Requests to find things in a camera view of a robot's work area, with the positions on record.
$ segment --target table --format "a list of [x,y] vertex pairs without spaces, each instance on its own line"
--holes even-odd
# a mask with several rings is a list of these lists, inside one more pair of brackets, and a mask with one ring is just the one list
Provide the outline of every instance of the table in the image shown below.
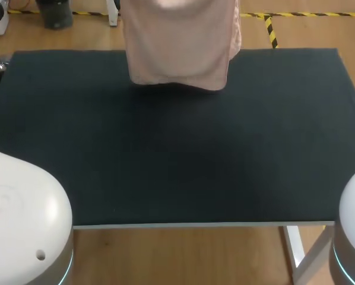
[[355,173],[355,89],[336,50],[243,50],[224,90],[140,87],[124,52],[16,53],[0,151],[65,188],[76,229],[284,226],[295,284],[327,258]]

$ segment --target pink shirt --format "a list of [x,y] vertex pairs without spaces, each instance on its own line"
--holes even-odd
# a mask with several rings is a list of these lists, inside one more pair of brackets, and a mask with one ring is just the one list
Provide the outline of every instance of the pink shirt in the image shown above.
[[126,0],[121,15],[134,83],[226,85],[241,47],[238,0]]

